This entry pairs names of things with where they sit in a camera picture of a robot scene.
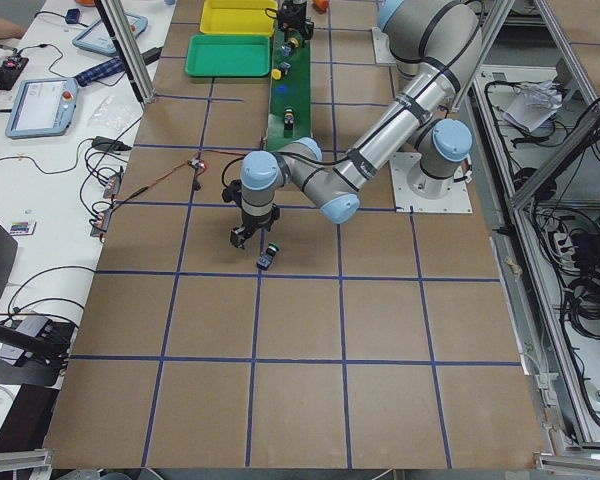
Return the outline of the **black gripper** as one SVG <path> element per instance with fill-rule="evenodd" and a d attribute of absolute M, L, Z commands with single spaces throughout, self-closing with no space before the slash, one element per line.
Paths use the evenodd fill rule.
<path fill-rule="evenodd" d="M 277 28 L 295 30 L 302 38 L 312 38 L 314 23 L 307 16 L 306 3 L 283 3 L 277 11 Z"/>
<path fill-rule="evenodd" d="M 263 221 L 245 222 L 241 226 L 231 229 L 230 242 L 235 248 L 245 249 L 254 234 L 265 227 L 266 223 Z"/>

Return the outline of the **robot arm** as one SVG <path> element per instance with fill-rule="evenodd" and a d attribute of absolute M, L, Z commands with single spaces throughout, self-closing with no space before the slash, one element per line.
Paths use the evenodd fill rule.
<path fill-rule="evenodd" d="M 307 16 L 306 0 L 284 0 L 277 10 L 277 26 L 280 31 L 296 31 L 304 40 L 311 40 L 314 23 Z"/>
<path fill-rule="evenodd" d="M 360 206 L 359 191 L 403 144 L 424 136 L 427 155 L 435 160 L 463 160 L 441 125 L 429 131 L 436 108 L 458 94 L 478 64 L 482 31 L 474 11 L 462 1 L 387 1 L 377 24 L 387 35 L 399 66 L 410 67 L 410 80 L 385 113 L 334 165 L 322 159 L 310 137 L 284 147 L 247 154 L 238 183 L 242 223 L 230 242 L 244 246 L 258 230 L 278 219 L 274 196 L 289 183 L 334 224 L 348 221 Z"/>

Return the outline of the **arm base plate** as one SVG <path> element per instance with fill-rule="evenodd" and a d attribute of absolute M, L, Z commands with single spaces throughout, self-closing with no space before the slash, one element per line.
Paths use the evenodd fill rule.
<path fill-rule="evenodd" d="M 473 213 L 464 172 L 457 166 L 454 176 L 434 179 L 421 169 L 419 153 L 397 152 L 389 161 L 395 210 L 403 213 Z"/>
<path fill-rule="evenodd" d="M 390 52 L 388 35 L 385 34 L 379 27 L 372 27 L 371 37 L 375 64 L 385 67 L 395 66 L 396 60 Z"/>

